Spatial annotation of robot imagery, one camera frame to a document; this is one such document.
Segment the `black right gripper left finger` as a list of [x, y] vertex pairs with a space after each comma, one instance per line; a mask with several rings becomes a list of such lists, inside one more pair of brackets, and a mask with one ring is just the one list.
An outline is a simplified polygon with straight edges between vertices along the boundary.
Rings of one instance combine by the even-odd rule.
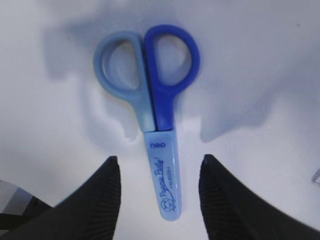
[[74, 193], [2, 240], [111, 240], [121, 205], [118, 159], [110, 156]]

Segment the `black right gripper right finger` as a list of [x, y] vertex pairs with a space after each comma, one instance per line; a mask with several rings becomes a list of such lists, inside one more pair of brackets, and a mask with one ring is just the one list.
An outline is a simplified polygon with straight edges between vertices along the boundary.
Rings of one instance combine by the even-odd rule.
[[212, 154], [205, 154], [198, 192], [210, 240], [318, 240], [320, 232], [260, 198]]

